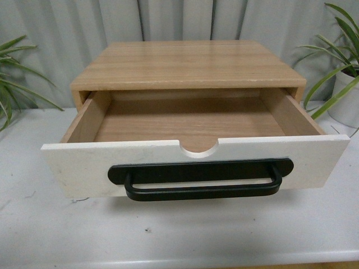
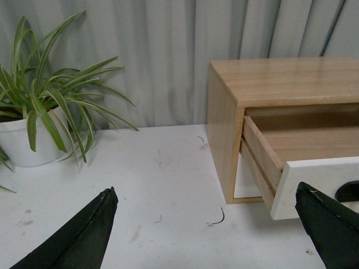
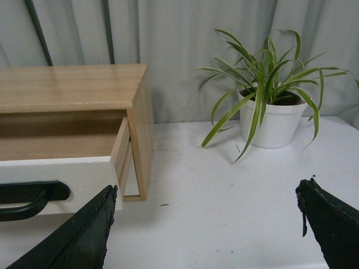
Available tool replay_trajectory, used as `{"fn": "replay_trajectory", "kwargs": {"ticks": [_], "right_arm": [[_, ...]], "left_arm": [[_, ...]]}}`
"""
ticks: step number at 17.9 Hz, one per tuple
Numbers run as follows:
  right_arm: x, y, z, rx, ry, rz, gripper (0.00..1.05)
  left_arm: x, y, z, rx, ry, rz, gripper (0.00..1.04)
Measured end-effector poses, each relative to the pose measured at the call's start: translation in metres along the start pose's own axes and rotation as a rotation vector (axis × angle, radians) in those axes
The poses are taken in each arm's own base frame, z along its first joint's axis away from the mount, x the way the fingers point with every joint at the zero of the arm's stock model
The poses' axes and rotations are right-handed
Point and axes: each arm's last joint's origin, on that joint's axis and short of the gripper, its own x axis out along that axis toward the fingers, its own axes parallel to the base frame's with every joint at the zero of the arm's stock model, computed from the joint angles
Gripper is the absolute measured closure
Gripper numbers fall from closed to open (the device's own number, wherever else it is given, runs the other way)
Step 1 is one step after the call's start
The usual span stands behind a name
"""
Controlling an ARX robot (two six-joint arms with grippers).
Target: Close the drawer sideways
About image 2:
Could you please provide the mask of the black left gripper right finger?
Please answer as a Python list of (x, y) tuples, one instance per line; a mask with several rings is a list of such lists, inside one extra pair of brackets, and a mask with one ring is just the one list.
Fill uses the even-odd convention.
[(295, 209), (326, 268), (358, 268), (358, 213), (305, 182)]

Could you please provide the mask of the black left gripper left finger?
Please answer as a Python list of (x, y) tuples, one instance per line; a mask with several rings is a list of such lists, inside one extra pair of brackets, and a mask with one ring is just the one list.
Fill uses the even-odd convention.
[(100, 268), (117, 204), (114, 188), (105, 189), (12, 268)]

